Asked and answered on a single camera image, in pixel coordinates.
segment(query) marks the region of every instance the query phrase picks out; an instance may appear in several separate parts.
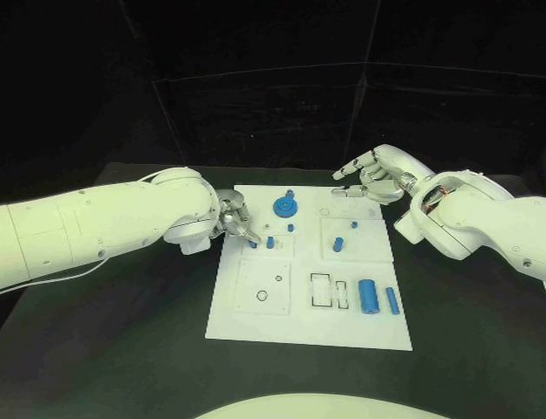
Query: robotic hand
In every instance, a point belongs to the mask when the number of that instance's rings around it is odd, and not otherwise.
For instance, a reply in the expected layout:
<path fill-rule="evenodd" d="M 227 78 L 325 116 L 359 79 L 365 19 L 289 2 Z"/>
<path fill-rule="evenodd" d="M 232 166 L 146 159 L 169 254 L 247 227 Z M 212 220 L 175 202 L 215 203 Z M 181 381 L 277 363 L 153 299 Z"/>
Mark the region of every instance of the robotic hand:
<path fill-rule="evenodd" d="M 243 194 L 215 191 L 189 168 L 171 168 L 139 182 L 2 205 L 0 289 L 104 262 L 160 237 L 181 244 L 185 255 L 205 251 L 211 239 L 225 232 L 261 243 Z"/>
<path fill-rule="evenodd" d="M 546 198 L 515 198 L 470 170 L 438 175 L 401 149 L 381 145 L 333 174 L 362 171 L 362 184 L 333 190 L 339 197 L 366 196 L 381 204 L 412 196 L 395 229 L 412 244 L 427 239 L 450 258 L 463 260 L 492 247 L 518 271 L 546 281 Z"/>

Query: blue gear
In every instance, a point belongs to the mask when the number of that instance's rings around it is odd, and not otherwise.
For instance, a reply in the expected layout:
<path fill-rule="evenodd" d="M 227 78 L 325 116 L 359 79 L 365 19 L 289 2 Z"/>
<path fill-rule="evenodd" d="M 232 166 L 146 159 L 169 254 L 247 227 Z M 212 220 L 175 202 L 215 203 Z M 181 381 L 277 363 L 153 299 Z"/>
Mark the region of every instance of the blue gear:
<path fill-rule="evenodd" d="M 273 212 L 281 218 L 290 218 L 299 211 L 299 203 L 293 199 L 294 192 L 289 190 L 286 196 L 273 203 Z"/>

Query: blue block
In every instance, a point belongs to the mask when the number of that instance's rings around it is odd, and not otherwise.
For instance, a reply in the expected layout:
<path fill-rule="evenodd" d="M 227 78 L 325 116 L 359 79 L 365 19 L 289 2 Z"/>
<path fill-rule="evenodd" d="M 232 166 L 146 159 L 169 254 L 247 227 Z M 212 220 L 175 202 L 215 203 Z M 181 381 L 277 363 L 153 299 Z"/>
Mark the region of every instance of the blue block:
<path fill-rule="evenodd" d="M 400 314 L 400 305 L 397 304 L 397 298 L 395 298 L 395 290 L 392 287 L 387 288 L 387 297 L 389 298 L 389 304 L 391 304 L 391 312 L 392 314 Z"/>
<path fill-rule="evenodd" d="M 333 251 L 336 251 L 336 253 L 343 249 L 343 243 L 345 243 L 343 238 L 338 237 L 336 241 L 333 242 Z"/>
<path fill-rule="evenodd" d="M 362 279 L 359 281 L 359 298 L 362 300 L 364 313 L 379 313 L 381 306 L 378 305 L 376 284 L 371 279 Z"/>

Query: black tablecloth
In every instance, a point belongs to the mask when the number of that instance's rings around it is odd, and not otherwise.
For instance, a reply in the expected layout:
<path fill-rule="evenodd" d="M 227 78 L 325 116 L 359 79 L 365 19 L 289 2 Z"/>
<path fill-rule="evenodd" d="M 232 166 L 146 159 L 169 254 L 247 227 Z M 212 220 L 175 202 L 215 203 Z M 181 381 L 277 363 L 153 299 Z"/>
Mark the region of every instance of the black tablecloth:
<path fill-rule="evenodd" d="M 113 163 L 97 184 L 160 168 Z M 333 186 L 325 171 L 198 170 L 218 189 Z M 392 228 L 407 204 L 384 216 L 412 352 L 207 340 L 224 240 L 192 256 L 160 241 L 89 276 L 28 289 L 0 331 L 0 417 L 191 418 L 296 392 L 372 397 L 454 418 L 546 417 L 542 282 L 489 249 L 456 261 L 428 243 L 411 245 Z"/>

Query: white pegboard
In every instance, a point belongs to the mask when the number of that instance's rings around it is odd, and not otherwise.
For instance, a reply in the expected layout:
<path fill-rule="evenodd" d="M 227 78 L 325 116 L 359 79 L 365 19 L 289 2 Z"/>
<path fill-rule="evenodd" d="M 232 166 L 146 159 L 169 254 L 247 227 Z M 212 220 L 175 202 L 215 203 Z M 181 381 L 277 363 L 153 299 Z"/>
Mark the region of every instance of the white pegboard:
<path fill-rule="evenodd" d="M 235 189 L 245 196 L 254 232 L 264 242 L 253 249 L 238 237 L 225 239 L 207 338 L 412 350 L 378 203 L 365 198 L 333 198 L 332 188 Z M 273 206 L 287 189 L 294 191 L 299 212 L 280 218 Z M 273 249 L 267 249 L 268 236 Z M 333 251 L 336 237 L 345 239 L 339 253 Z M 320 301 L 332 298 L 332 307 L 313 306 L 313 274 L 330 276 L 330 293 L 325 288 L 316 291 Z M 317 278 L 322 287 L 325 281 Z M 376 283 L 376 314 L 362 313 L 361 279 Z M 400 315 L 391 313 L 388 286 L 395 289 Z"/>

